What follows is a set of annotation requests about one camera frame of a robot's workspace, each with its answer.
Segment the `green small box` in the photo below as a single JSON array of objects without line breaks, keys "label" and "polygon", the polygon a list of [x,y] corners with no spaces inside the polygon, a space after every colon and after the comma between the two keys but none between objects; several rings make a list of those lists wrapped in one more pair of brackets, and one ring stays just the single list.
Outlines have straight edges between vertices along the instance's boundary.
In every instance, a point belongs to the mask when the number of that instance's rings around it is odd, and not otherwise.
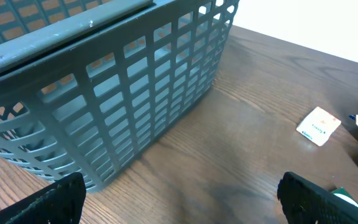
[{"label": "green small box", "polygon": [[358,208],[358,203],[353,199],[353,197],[344,187],[334,189],[333,191],[331,191],[331,193]]}]

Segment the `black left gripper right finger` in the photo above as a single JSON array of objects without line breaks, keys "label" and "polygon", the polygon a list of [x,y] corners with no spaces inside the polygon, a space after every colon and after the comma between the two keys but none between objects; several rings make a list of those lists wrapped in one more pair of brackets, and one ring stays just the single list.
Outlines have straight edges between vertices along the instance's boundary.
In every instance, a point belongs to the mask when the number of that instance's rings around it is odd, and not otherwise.
[{"label": "black left gripper right finger", "polygon": [[358,208],[294,172],[284,173],[277,198],[288,223],[358,224]]}]

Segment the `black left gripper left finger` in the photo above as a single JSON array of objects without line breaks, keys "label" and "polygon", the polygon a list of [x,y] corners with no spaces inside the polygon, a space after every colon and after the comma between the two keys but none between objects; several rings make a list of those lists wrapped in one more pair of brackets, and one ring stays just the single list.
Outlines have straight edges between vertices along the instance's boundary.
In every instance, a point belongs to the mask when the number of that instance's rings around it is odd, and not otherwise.
[{"label": "black left gripper left finger", "polygon": [[86,198],[83,176],[74,172],[0,211],[1,224],[79,224]]}]

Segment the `orange small box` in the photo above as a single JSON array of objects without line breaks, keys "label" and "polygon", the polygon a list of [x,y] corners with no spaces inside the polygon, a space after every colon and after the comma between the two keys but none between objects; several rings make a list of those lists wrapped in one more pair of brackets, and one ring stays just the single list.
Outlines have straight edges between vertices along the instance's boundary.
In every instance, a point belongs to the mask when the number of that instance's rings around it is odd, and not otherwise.
[{"label": "orange small box", "polygon": [[296,127],[311,142],[321,147],[341,125],[341,120],[317,106]]}]

